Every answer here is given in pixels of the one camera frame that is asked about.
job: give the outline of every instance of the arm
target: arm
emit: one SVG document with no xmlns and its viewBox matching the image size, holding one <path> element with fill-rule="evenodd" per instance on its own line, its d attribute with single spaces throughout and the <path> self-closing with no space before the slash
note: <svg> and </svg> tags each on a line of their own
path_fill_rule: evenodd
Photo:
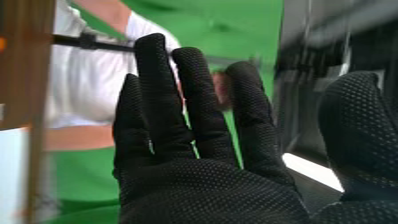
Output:
<svg viewBox="0 0 398 224">
<path fill-rule="evenodd" d="M 119 33 L 125 33 L 132 10 L 119 0 L 73 0 L 78 6 L 103 20 Z"/>
<path fill-rule="evenodd" d="M 75 126 L 46 130 L 46 150 L 73 151 L 114 146 L 112 126 Z"/>
<path fill-rule="evenodd" d="M 130 40 L 135 41 L 142 36 L 162 33 L 167 39 L 167 51 L 182 47 L 171 32 L 132 11 L 121 0 L 73 0 L 73 2 Z"/>
</svg>

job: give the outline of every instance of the white surface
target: white surface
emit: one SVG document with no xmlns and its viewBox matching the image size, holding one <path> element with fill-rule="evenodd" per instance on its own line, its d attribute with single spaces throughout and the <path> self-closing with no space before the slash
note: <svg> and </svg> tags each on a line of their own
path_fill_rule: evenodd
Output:
<svg viewBox="0 0 398 224">
<path fill-rule="evenodd" d="M 329 168 L 320 166 L 309 160 L 302 159 L 299 156 L 286 153 L 283 155 L 283 161 L 292 170 L 295 170 L 302 175 L 306 175 L 313 180 L 325 184 L 333 189 L 343 192 L 343 187 L 340 184 L 338 177 Z"/>
<path fill-rule="evenodd" d="M 29 131 L 0 131 L 0 223 L 22 223 L 27 184 Z"/>
</svg>

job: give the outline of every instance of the textured glove fabric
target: textured glove fabric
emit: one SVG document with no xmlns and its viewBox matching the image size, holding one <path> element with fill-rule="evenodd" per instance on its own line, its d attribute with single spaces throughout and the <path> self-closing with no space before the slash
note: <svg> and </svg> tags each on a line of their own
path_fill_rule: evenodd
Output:
<svg viewBox="0 0 398 224">
<path fill-rule="evenodd" d="M 372 72 L 347 74 L 327 88 L 320 130 L 345 194 L 320 223 L 398 223 L 398 125 Z"/>
<path fill-rule="evenodd" d="M 238 117 L 245 117 L 237 118 L 247 159 L 247 170 L 242 170 L 224 116 L 217 110 L 203 54 L 194 48 L 173 53 L 190 129 L 182 114 L 183 104 L 164 45 L 160 34 L 137 41 L 139 78 L 128 75 L 119 97 L 114 124 L 119 222 L 309 223 L 292 177 L 281 163 L 270 105 L 258 72 L 235 69 L 229 72 L 233 82 L 237 76 L 237 82 L 247 80 L 247 86 L 256 87 L 242 88 L 237 85 L 235 88 L 237 94 L 242 94 L 237 101 L 249 100 L 251 97 L 242 110 L 237 108 Z M 261 101 L 267 102 L 260 107 L 265 114 L 256 111 Z M 194 156 L 192 140 L 201 159 Z"/>
<path fill-rule="evenodd" d="M 309 218 L 254 66 L 238 62 L 226 70 L 242 170 L 201 51 L 173 52 L 190 126 L 162 34 L 139 39 L 135 57 L 114 122 L 119 223 L 398 223 L 398 132 L 375 75 L 349 74 L 325 91 L 320 129 L 345 194 Z"/>
</svg>

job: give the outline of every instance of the person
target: person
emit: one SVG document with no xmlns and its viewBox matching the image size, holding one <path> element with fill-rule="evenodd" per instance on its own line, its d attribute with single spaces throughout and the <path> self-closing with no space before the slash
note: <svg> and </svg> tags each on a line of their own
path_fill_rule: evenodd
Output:
<svg viewBox="0 0 398 224">
<path fill-rule="evenodd" d="M 180 48 L 171 32 L 130 10 L 119 0 L 73 0 L 110 25 L 134 45 L 151 33 L 167 38 L 167 50 Z M 98 41 L 123 44 L 94 31 L 80 11 L 57 0 L 54 33 L 73 37 L 96 34 Z M 105 148 L 112 142 L 112 120 L 118 94 L 126 73 L 137 75 L 134 53 L 54 46 L 46 100 L 46 148 L 82 150 Z"/>
<path fill-rule="evenodd" d="M 119 223 L 398 223 L 398 124 L 377 75 L 347 74 L 325 91 L 320 130 L 345 192 L 309 217 L 254 66 L 238 62 L 226 70 L 240 169 L 201 51 L 173 51 L 190 127 L 162 34 L 139 39 L 135 53 L 139 77 L 125 79 L 114 122 Z"/>
</svg>

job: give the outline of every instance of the finger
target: finger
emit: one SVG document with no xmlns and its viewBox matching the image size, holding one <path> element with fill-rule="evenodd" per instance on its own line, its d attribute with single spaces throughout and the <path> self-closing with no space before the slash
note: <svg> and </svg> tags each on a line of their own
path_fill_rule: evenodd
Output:
<svg viewBox="0 0 398 224">
<path fill-rule="evenodd" d="M 166 158 L 196 158 L 162 34 L 151 34 L 137 40 L 135 58 L 155 154 Z"/>
<path fill-rule="evenodd" d="M 293 186 L 258 70 L 249 62 L 238 62 L 229 66 L 226 74 L 231 77 L 233 115 L 245 169 L 277 183 Z"/>
<path fill-rule="evenodd" d="M 134 160 L 151 156 L 150 135 L 142 116 L 139 77 L 126 75 L 114 121 L 116 168 Z"/>
<path fill-rule="evenodd" d="M 356 72 L 331 84 L 320 104 L 327 155 L 343 200 L 398 199 L 398 124 L 377 74 Z"/>
<path fill-rule="evenodd" d="M 173 58 L 178 64 L 201 158 L 222 160 L 237 165 L 231 134 L 224 115 L 217 109 L 215 87 L 203 53 L 196 48 L 182 48 L 174 50 Z"/>
</svg>

